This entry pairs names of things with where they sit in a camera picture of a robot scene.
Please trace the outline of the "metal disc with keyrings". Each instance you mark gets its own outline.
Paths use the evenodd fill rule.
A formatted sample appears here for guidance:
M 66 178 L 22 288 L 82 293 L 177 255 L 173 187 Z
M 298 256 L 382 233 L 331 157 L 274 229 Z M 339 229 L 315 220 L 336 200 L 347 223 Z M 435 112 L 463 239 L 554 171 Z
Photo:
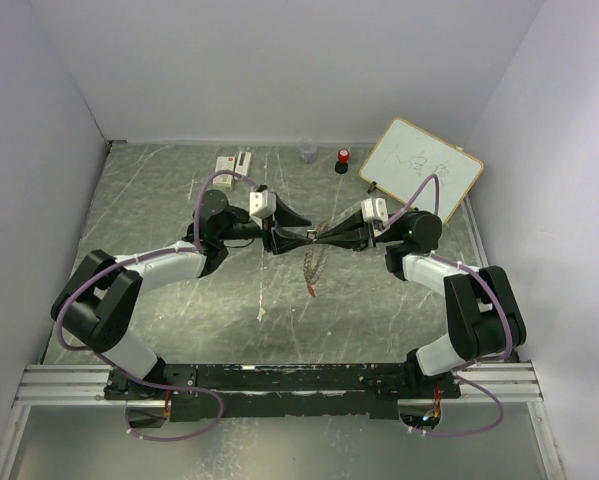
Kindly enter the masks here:
M 329 222 L 318 224 L 313 230 L 318 234 L 330 228 Z M 303 262 L 303 277 L 306 285 L 316 285 L 325 268 L 330 247 L 328 245 L 311 244 L 305 252 Z

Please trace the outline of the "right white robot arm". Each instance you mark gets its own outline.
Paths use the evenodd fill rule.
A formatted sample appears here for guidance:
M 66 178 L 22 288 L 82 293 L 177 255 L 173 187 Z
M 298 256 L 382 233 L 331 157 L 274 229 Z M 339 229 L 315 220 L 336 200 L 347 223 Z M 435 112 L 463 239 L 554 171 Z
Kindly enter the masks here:
M 408 354 L 411 367 L 403 384 L 410 395 L 425 397 L 436 388 L 438 375 L 486 357 L 506 359 L 525 343 L 527 330 L 501 267 L 477 268 L 436 254 L 442 221 L 430 212 L 410 210 L 389 219 L 391 225 L 375 231 L 354 213 L 317 233 L 314 242 L 355 251 L 385 243 L 389 273 L 443 297 L 447 332 Z

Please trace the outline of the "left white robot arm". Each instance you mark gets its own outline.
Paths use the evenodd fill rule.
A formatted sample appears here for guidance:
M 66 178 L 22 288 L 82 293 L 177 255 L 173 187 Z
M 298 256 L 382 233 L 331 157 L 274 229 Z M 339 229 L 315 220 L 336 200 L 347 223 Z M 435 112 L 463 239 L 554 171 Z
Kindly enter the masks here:
M 51 308 L 56 338 L 69 332 L 82 348 L 125 372 L 141 398 L 155 398 L 166 385 L 165 362 L 130 330 L 140 295 L 214 273 L 228 256 L 229 241 L 260 240 L 273 254 L 306 246 L 309 238 L 295 230 L 310 224 L 265 187 L 250 193 L 246 209 L 208 190 L 180 241 L 135 255 L 90 252 Z

